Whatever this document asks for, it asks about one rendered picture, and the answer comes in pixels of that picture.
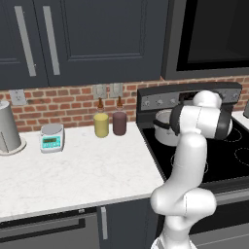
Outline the dark red liquid bottle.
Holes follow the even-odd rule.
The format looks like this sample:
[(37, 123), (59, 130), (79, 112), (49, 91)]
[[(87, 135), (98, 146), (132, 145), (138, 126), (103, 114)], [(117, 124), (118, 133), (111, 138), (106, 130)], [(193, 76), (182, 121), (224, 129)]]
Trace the dark red liquid bottle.
[(122, 100), (119, 98), (117, 111), (113, 114), (113, 133), (115, 135), (125, 135), (126, 133), (126, 112), (123, 109)]

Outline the yellow liquid bottle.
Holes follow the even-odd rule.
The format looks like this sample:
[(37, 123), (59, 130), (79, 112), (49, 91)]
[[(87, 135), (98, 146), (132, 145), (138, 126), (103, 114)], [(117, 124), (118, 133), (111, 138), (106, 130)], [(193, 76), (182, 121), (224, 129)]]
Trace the yellow liquid bottle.
[(109, 116), (104, 112), (102, 99), (98, 98), (97, 113), (93, 116), (94, 132), (99, 138), (109, 134)]

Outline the teal kitchen scale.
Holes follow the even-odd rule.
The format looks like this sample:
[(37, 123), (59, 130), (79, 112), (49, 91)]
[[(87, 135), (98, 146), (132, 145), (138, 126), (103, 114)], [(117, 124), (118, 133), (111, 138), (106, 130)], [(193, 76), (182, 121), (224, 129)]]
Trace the teal kitchen scale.
[(40, 149), (43, 154), (62, 152), (65, 132), (62, 124), (45, 124), (40, 131)]

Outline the dark cupboard door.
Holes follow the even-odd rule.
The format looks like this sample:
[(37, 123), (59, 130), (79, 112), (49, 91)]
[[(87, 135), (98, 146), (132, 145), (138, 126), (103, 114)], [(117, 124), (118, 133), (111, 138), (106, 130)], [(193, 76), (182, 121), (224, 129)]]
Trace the dark cupboard door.
[[(33, 0), (51, 87), (160, 77), (167, 0)], [(53, 74), (43, 7), (50, 6), (60, 74)]]
[[(36, 68), (30, 77), (14, 6), (22, 6)], [(0, 90), (49, 86), (33, 0), (0, 0)]]
[[(107, 211), (108, 239), (103, 240), (100, 207)], [(97, 207), (100, 249), (151, 249), (158, 216), (147, 198)]]

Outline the dark lower cupboard door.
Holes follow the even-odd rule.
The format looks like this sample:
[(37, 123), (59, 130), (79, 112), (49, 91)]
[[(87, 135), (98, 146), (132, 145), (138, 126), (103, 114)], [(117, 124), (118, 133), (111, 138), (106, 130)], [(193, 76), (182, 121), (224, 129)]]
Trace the dark lower cupboard door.
[[(107, 211), (108, 239), (103, 240), (100, 207)], [(158, 216), (147, 198), (97, 207), (100, 249), (151, 249)]]

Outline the black hob stove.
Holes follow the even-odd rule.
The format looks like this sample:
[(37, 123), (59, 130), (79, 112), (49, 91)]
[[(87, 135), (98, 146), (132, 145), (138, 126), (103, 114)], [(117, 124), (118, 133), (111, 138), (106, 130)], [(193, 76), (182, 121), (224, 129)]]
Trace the black hob stove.
[[(194, 96), (209, 90), (222, 98), (221, 108), (231, 113), (242, 86), (236, 82), (193, 83), (139, 89), (136, 122), (163, 177), (170, 177), (176, 146), (161, 144), (155, 137), (153, 120), (161, 110), (191, 105)], [(215, 194), (249, 189), (249, 128), (232, 116), (231, 133), (224, 140), (207, 141), (202, 189)], [(249, 200), (218, 205), (213, 215), (195, 223), (189, 238), (197, 249), (249, 249)]]

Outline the grey cylindrical appliance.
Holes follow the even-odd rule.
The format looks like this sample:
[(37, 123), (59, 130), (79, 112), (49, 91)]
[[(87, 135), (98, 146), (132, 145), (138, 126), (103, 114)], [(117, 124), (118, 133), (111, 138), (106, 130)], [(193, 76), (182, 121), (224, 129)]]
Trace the grey cylindrical appliance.
[(21, 138), (9, 101), (0, 100), (0, 156), (19, 153), (26, 146)]

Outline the black microwave oven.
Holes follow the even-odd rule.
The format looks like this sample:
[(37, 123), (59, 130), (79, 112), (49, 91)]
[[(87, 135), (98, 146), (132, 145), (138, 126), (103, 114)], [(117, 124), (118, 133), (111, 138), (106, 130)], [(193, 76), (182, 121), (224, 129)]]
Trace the black microwave oven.
[(161, 76), (249, 75), (249, 0), (168, 0)]

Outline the grey dishwasher front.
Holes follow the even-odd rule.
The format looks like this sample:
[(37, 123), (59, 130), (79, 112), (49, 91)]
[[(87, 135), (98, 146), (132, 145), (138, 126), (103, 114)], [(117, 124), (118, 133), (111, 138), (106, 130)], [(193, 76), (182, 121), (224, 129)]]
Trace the grey dishwasher front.
[(100, 249), (96, 209), (0, 222), (0, 249)]

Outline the grey wall switch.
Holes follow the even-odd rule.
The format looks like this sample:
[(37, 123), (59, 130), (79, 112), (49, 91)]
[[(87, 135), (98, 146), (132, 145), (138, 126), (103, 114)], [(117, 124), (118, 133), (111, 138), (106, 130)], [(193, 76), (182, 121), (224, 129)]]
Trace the grey wall switch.
[(123, 84), (122, 83), (114, 83), (110, 85), (110, 97), (118, 98), (119, 96), (123, 96)]
[(93, 98), (98, 99), (101, 97), (102, 99), (107, 98), (106, 86), (105, 85), (94, 85), (92, 87), (93, 90)]

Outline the grey wall socket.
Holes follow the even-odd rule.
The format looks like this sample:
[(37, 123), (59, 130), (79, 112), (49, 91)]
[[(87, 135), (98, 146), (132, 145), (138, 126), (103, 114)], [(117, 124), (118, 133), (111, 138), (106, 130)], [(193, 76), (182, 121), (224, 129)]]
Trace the grey wall socket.
[(10, 90), (10, 97), (12, 103), (15, 106), (21, 106), (26, 104), (26, 98), (23, 89), (11, 89)]

